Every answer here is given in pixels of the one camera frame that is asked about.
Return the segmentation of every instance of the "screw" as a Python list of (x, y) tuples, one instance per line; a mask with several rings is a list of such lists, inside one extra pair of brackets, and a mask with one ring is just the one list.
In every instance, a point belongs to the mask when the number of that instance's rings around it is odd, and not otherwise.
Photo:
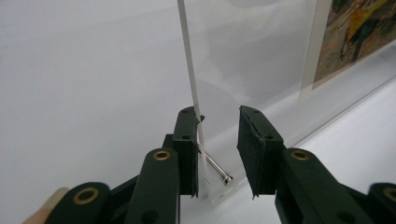
[[(198, 145), (198, 152), (202, 155), (201, 147)], [(206, 161), (209, 162), (210, 166), (220, 175), (221, 180), (225, 187), (229, 184), (233, 183), (233, 177), (226, 173), (221, 167), (207, 154), (206, 152)]]

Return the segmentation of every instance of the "poster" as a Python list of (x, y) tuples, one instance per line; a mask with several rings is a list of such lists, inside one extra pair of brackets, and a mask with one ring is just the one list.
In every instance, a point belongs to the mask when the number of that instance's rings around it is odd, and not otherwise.
[(395, 11), (395, 0), (318, 1), (303, 91), (313, 91), (396, 39)]

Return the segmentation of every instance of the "glass panel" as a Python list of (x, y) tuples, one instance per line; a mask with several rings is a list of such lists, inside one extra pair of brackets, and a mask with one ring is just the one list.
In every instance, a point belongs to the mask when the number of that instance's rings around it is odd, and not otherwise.
[[(206, 150), (234, 187), (246, 184), (236, 149), (240, 105), (260, 109), (291, 147), (395, 75), (389, 47), (313, 91), (303, 85), (305, 65), (317, 65), (306, 56), (310, 43), (321, 43), (330, 1), (185, 2)], [(211, 201), (226, 198), (233, 186), (208, 170)]]

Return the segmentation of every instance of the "metal rivet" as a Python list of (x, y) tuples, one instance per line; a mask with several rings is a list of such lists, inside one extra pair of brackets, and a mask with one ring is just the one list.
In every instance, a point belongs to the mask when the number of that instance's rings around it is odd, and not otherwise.
[(291, 156), (294, 159), (299, 160), (299, 161), (307, 161), (307, 160), (309, 160), (309, 155), (306, 152), (301, 151), (301, 150), (292, 151), (291, 152)]
[(154, 153), (153, 157), (157, 161), (166, 161), (169, 157), (171, 157), (171, 154), (168, 151), (158, 151)]
[[(90, 197), (88, 197), (86, 199), (85, 198), (81, 198), (83, 193), (88, 193), (88, 192), (92, 194)], [(92, 202), (93, 200), (95, 200), (98, 197), (98, 195), (99, 195), (99, 190), (98, 189), (93, 188), (93, 187), (85, 188), (85, 189), (80, 190), (75, 195), (75, 197), (73, 198), (73, 202), (75, 204), (83, 205), (83, 204)]]
[(396, 202), (396, 188), (385, 188), (384, 194), (387, 196), (387, 198)]

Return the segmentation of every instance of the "black plastic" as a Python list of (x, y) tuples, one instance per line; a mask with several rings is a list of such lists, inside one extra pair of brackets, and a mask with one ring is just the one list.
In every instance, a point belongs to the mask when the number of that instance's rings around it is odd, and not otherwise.
[[(88, 190), (84, 195), (81, 193), (85, 189), (94, 189), (98, 192), (97, 197), (92, 197), (92, 191)], [(94, 198), (88, 203), (76, 203), (76, 197), (80, 195), (84, 202), (86, 198)], [(61, 201), (55, 206), (46, 221), (46, 224), (102, 224), (108, 223), (111, 219), (110, 189), (103, 183), (85, 183), (70, 189)]]
[(138, 177), (137, 175), (111, 190), (111, 204), (113, 205), (111, 224), (121, 224), (125, 219)]
[(275, 194), (283, 139), (262, 112), (241, 106), (238, 150), (254, 196)]
[(303, 214), (303, 223), (374, 223), (309, 151), (286, 149), (280, 170)]
[[(156, 153), (170, 157), (156, 160)], [(177, 153), (159, 148), (147, 154), (125, 217), (125, 224), (179, 223), (179, 176)]]
[(367, 196), (370, 211), (376, 223), (396, 223), (396, 185), (377, 183), (370, 187)]
[(194, 107), (182, 109), (172, 135), (173, 149), (177, 152), (180, 171), (180, 194), (198, 196), (198, 145)]

